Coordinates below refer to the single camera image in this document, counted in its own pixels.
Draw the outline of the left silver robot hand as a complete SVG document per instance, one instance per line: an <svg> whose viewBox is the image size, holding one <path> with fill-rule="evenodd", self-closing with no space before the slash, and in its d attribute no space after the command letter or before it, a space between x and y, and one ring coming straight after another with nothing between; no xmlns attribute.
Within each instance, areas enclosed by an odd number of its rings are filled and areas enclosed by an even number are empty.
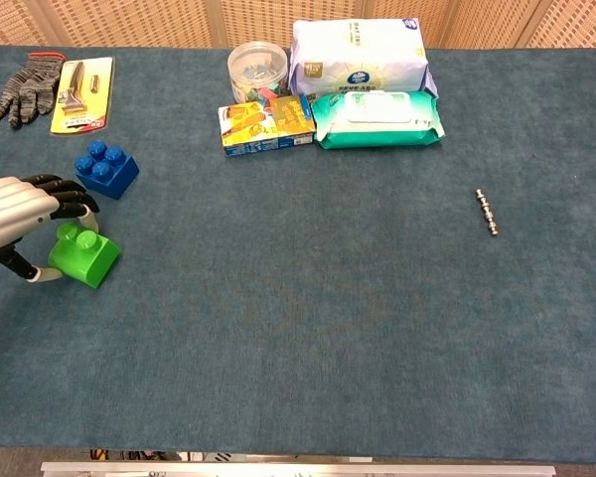
<svg viewBox="0 0 596 477"><path fill-rule="evenodd" d="M59 279L54 267L30 263L17 250L25 236L53 220L76 219L95 233L99 206L86 188L53 174L28 178L0 178L0 264L19 277L35 283Z"/></svg>

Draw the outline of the green two-stud toy block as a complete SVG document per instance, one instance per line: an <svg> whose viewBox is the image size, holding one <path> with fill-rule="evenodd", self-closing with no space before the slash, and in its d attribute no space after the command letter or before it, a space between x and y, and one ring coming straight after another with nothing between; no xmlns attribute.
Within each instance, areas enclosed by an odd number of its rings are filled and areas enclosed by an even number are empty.
<svg viewBox="0 0 596 477"><path fill-rule="evenodd" d="M75 223L59 226L56 237L49 253L49 265L94 289L121 253L114 241Z"/></svg>

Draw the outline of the blue four-stud toy block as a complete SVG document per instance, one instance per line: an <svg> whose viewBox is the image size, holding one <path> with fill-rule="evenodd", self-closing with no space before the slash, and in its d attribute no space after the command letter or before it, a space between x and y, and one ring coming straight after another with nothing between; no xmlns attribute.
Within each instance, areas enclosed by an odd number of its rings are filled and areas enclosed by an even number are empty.
<svg viewBox="0 0 596 477"><path fill-rule="evenodd" d="M131 154L101 140L91 141L74 161L75 175L89 190L118 200L139 174Z"/></svg>

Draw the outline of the grey striped work glove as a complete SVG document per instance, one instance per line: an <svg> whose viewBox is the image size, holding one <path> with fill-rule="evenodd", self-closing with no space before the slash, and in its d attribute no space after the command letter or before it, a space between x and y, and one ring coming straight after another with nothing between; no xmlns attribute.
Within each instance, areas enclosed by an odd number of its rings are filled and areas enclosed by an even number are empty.
<svg viewBox="0 0 596 477"><path fill-rule="evenodd" d="M67 57L60 52L31 52L25 65L5 83L0 96L0 120L13 129L48 114L55 105L56 90Z"/></svg>

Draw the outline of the yellow razor blister pack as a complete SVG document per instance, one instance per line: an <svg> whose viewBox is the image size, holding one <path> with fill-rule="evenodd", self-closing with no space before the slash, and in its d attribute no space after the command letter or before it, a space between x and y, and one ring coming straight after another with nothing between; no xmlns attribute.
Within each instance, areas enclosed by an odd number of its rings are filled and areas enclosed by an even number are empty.
<svg viewBox="0 0 596 477"><path fill-rule="evenodd" d="M52 135L82 134L108 124L114 57L66 62L61 70L51 120Z"/></svg>

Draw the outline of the woven rattan folding screen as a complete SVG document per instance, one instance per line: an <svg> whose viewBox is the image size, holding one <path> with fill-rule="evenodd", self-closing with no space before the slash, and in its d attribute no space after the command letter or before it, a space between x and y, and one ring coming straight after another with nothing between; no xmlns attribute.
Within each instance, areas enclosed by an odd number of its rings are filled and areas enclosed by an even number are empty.
<svg viewBox="0 0 596 477"><path fill-rule="evenodd" d="M405 17L428 48L596 48L596 0L0 0L0 45L289 46L297 20Z"/></svg>

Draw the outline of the yellow and blue carton box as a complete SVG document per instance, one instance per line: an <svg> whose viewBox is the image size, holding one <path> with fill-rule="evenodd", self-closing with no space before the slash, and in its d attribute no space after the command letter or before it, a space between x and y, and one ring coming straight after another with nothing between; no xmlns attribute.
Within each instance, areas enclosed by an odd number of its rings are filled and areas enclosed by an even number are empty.
<svg viewBox="0 0 596 477"><path fill-rule="evenodd" d="M218 109L227 157L311 144L316 123L304 95L280 96Z"/></svg>

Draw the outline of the clear round jar of clips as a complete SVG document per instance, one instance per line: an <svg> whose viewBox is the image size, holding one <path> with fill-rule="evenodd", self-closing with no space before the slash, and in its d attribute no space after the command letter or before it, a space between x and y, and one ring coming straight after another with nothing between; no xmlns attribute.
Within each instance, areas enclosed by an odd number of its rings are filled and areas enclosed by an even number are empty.
<svg viewBox="0 0 596 477"><path fill-rule="evenodd" d="M245 103L287 95L288 68L287 53L273 43L252 41L235 47L227 57L234 99Z"/></svg>

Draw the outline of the blue felt table cloth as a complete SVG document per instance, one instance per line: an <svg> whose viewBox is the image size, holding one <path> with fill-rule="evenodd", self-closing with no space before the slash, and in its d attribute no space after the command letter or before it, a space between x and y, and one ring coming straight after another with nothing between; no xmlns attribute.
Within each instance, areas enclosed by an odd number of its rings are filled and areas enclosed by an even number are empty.
<svg viewBox="0 0 596 477"><path fill-rule="evenodd" d="M0 446L596 463L596 49L434 50L438 144L236 158L226 51L110 55L121 256L0 265Z"/></svg>

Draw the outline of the green wet wipes pack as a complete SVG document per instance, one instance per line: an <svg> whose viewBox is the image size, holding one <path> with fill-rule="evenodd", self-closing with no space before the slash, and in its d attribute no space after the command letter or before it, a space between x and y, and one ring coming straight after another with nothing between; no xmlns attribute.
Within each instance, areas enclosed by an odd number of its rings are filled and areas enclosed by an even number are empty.
<svg viewBox="0 0 596 477"><path fill-rule="evenodd" d="M311 104L324 149L428 146L445 131L436 98L425 91L349 91Z"/></svg>

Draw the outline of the white tissue pack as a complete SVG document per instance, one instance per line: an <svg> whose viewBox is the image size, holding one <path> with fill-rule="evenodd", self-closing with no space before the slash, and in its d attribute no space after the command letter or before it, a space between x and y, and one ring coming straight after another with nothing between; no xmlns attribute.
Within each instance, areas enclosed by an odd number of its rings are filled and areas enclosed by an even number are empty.
<svg viewBox="0 0 596 477"><path fill-rule="evenodd" d="M416 18L296 21L289 86L312 98L374 89L438 94Z"/></svg>

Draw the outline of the small metal beaded rod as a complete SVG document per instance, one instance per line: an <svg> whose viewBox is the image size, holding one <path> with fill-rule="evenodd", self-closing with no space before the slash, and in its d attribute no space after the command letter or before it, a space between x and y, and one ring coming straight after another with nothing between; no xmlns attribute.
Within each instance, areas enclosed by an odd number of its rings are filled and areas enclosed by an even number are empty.
<svg viewBox="0 0 596 477"><path fill-rule="evenodd" d="M477 189L476 190L476 198L480 204L480 208L484 215L484 219L487 223L488 231L492 237L497 237L500 233L499 227L495 221L495 215L492 210L490 203L484 193L483 190Z"/></svg>

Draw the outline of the aluminium profile rail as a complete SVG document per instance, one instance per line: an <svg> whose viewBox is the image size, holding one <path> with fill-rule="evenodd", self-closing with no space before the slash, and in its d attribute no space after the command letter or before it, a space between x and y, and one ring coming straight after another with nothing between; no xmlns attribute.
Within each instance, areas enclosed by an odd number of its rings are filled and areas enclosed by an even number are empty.
<svg viewBox="0 0 596 477"><path fill-rule="evenodd" d="M552 466L385 463L44 462L42 477L557 477Z"/></svg>

